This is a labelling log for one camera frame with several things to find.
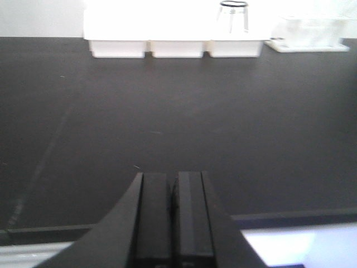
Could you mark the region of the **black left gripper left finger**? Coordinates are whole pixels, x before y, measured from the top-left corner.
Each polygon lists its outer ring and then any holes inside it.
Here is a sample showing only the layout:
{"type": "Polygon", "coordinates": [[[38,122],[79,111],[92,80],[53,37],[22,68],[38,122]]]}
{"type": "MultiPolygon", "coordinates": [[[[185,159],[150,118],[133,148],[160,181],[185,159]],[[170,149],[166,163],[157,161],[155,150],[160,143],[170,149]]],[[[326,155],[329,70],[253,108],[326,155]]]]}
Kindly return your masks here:
{"type": "Polygon", "coordinates": [[[171,189],[164,173],[137,173],[140,199],[133,267],[171,267],[171,189]]]}

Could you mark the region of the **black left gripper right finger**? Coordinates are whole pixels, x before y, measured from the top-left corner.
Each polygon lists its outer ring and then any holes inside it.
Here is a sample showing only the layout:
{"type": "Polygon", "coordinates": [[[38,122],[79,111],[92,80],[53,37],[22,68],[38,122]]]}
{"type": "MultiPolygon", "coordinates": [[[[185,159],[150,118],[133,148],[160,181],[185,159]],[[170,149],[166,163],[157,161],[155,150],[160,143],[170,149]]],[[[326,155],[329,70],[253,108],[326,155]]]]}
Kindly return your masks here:
{"type": "Polygon", "coordinates": [[[174,267],[215,267],[201,173],[181,171],[172,192],[174,267]]]}

